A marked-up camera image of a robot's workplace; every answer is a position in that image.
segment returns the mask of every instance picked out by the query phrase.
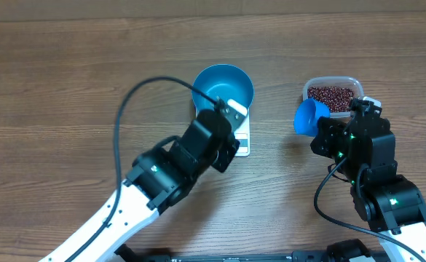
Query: container of beans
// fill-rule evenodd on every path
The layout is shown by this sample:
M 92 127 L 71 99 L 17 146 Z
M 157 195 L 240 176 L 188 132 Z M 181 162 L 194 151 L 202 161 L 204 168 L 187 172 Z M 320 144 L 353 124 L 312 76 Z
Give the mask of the container of beans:
M 363 97 L 357 79 L 349 76 L 323 76 L 310 79 L 303 88 L 303 100 L 313 98 L 329 107 L 331 118 L 349 117 L 349 102 Z

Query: white plastic container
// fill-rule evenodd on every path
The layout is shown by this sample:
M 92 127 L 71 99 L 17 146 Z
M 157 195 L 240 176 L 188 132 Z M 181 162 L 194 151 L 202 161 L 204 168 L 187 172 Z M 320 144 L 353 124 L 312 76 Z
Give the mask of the white plastic container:
M 308 99 L 308 89 L 310 87 L 342 87 L 350 88 L 353 91 L 353 97 L 359 98 L 365 96 L 363 88 L 357 79 L 350 76 L 322 76 L 310 79 L 303 87 L 303 100 Z M 349 117 L 350 111 L 331 113 L 331 118 Z

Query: red bean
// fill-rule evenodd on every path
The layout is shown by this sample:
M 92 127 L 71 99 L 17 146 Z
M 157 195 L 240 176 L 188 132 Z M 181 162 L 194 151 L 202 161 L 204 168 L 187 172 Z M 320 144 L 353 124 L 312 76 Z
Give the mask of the red bean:
M 331 113 L 349 111 L 349 102 L 353 98 L 353 91 L 346 87 L 310 87 L 308 98 L 320 101 L 329 107 Z

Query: blue bowl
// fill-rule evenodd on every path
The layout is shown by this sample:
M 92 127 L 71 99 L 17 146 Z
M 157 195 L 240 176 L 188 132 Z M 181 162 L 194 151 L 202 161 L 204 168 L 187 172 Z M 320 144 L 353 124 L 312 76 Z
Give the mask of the blue bowl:
M 219 64 L 206 68 L 197 76 L 193 86 L 212 99 L 220 97 L 226 103 L 233 99 L 246 108 L 250 108 L 255 95 L 250 77 L 234 65 Z M 196 92 L 192 92 L 192 99 L 197 111 L 213 108 L 208 100 Z
M 317 135 L 317 121 L 320 117 L 329 117 L 331 111 L 329 107 L 321 102 L 309 98 L 304 100 L 293 119 L 293 128 L 297 135 Z

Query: blue cup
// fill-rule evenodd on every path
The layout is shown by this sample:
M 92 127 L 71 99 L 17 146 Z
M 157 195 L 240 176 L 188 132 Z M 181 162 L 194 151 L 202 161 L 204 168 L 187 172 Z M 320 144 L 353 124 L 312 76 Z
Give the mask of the blue cup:
M 220 97 L 227 103 L 233 99 L 246 108 L 250 108 L 255 95 L 250 77 L 234 65 L 219 64 L 206 68 L 197 76 L 193 86 L 214 100 Z M 213 108 L 210 101 L 196 92 L 192 92 L 192 98 L 197 111 Z
M 317 135 L 317 121 L 320 117 L 329 117 L 331 111 L 329 107 L 321 102 L 309 98 L 304 100 L 293 120 L 293 128 L 297 135 L 308 135 L 315 137 Z

